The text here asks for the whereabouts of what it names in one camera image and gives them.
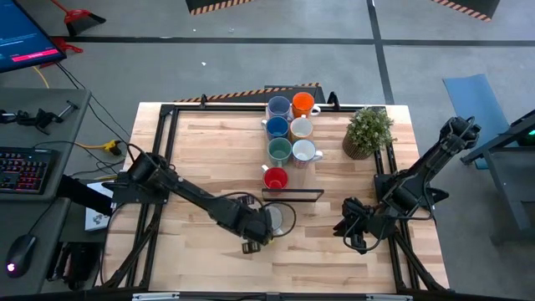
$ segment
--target green plant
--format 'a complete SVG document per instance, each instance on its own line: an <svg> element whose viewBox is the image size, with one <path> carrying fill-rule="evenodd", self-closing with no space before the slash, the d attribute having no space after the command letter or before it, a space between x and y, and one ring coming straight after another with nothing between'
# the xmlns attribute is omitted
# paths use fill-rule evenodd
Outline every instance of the green plant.
<svg viewBox="0 0 535 301"><path fill-rule="evenodd" d="M347 136L360 151L372 154L383 145L392 143L390 127L394 121L388 117L385 110L364 108L354 113L350 118Z"/></svg>

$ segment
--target red mug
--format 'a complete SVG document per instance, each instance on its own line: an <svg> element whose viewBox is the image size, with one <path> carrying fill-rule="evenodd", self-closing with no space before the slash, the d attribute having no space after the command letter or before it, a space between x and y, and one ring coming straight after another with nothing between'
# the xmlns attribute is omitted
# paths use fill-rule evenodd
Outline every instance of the red mug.
<svg viewBox="0 0 535 301"><path fill-rule="evenodd" d="M262 181L264 186L270 189L284 189L288 184L288 174L281 167L272 167L263 165L262 171L264 172L264 177Z"/></svg>

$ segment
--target desk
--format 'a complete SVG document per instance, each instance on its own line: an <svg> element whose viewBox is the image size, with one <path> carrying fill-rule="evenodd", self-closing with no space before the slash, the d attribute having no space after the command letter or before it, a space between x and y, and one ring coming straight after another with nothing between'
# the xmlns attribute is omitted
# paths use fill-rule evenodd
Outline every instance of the desk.
<svg viewBox="0 0 535 301"><path fill-rule="evenodd" d="M139 106L131 141L145 150L152 148L160 105ZM408 168L419 157L408 107L386 108L395 120L392 133L398 139L394 143L398 168ZM324 159L311 168L318 188L325 189L325 193L315 203L292 203L298 213L297 226L259 253L242 254L241 238L219 228L203 210L173 195L163 211L150 290L394 293L386 241L373 252L360 255L332 235L332 227L342 219L345 197L376 203L373 156L352 161L341 148L349 115L322 113L311 119L314 141L324 152ZM260 165L265 152L265 143L258 143L265 135L261 119L259 112L181 112L171 162L181 176L214 195L249 191L260 196ZM387 162L383 164L387 171ZM104 261L106 278L131 250L139 209L139 205L127 205L115 216ZM434 222L411 222L410 235L415 253L436 280L447 287ZM367 240L369 245L375 242L371 236ZM406 270L405 257L400 259Z"/></svg>
<svg viewBox="0 0 535 301"><path fill-rule="evenodd" d="M58 114L69 99L79 106L62 124L52 123L47 128L50 135L39 132L34 127L17 124L0 125L0 145L15 147L32 147L39 142L52 140L73 141L82 124L85 109L89 103L90 92L76 89L0 89L0 108L7 112L25 110L31 115L38 108ZM60 152L57 165L50 177L47 193L53 196L59 180L63 175L72 145L49 144L43 148ZM5 260L11 244L20 235L28 232L35 220L48 206L48 201L34 201L34 196L19 197L14 201L5 194L0 194L0 260ZM39 293L48 271L51 257L61 233L70 201L58 199L33 231L38 237L29 270L21 278L8 278L0 272L0 296Z"/></svg>

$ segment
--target potted plant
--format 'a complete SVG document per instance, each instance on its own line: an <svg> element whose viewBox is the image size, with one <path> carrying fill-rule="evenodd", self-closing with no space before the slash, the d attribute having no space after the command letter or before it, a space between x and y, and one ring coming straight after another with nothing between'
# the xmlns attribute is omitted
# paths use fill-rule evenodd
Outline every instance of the potted plant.
<svg viewBox="0 0 535 301"><path fill-rule="evenodd" d="M384 110L364 108L356 111L350 121L342 147L351 159L366 159L394 140L390 134L394 121Z"/></svg>

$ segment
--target green mug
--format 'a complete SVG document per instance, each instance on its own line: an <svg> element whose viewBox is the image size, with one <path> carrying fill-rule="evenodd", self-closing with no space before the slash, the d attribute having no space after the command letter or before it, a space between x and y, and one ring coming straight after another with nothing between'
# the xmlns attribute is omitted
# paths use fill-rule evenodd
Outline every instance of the green mug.
<svg viewBox="0 0 535 301"><path fill-rule="evenodd" d="M292 155L292 143L286 138L275 138L267 145L269 160L275 167L283 167Z"/></svg>

